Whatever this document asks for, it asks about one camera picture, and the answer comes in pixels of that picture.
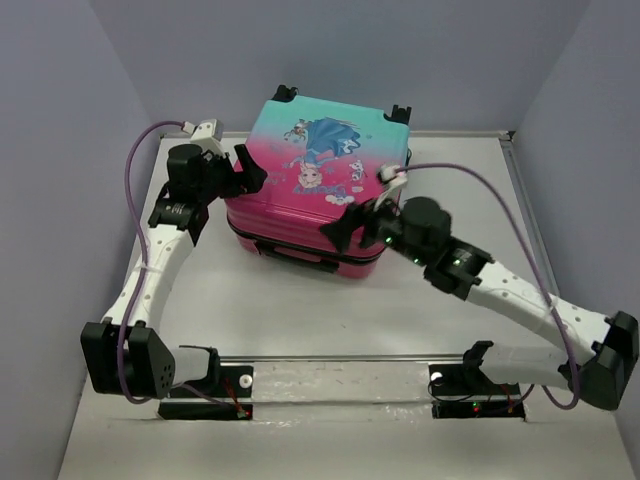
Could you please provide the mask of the pink and teal suitcase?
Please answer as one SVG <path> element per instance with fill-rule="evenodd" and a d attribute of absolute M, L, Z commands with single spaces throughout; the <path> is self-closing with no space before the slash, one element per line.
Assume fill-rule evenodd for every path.
<path fill-rule="evenodd" d="M 383 165 L 408 164 L 409 107 L 390 112 L 303 96 L 280 85 L 245 145 L 267 173 L 262 189 L 226 202 L 240 244 L 260 256 L 335 273 L 368 276 L 384 251 L 361 248 L 355 231 L 344 252 L 321 233 L 350 205 L 377 197 Z"/>

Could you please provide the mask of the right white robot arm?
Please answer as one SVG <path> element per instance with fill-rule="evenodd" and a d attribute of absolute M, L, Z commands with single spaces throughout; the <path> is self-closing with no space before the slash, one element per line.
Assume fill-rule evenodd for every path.
<path fill-rule="evenodd" d="M 454 237 L 450 214 L 430 198 L 411 198 L 403 207 L 391 200 L 350 204 L 320 228 L 340 253 L 356 230 L 362 247 L 385 245 L 421 266 L 437 290 L 498 313 L 546 341 L 540 348 L 476 342 L 460 368 L 468 390 L 529 383 L 568 390 L 602 410 L 619 407 L 639 358 L 639 324 L 632 315 L 605 315 L 543 295 L 491 254 Z"/>

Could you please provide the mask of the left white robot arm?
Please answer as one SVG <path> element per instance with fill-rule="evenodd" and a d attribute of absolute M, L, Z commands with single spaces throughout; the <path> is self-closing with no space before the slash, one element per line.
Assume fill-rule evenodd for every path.
<path fill-rule="evenodd" d="M 142 403 L 163 399 L 179 387 L 201 395 L 219 388 L 215 348 L 168 347 L 159 329 L 178 273 L 209 220 L 209 205 L 257 193 L 267 178 L 245 145 L 234 150 L 234 159 L 191 143 L 169 150 L 167 180 L 147 226 L 137 230 L 141 254 L 114 304 L 81 332 L 95 392 Z"/>

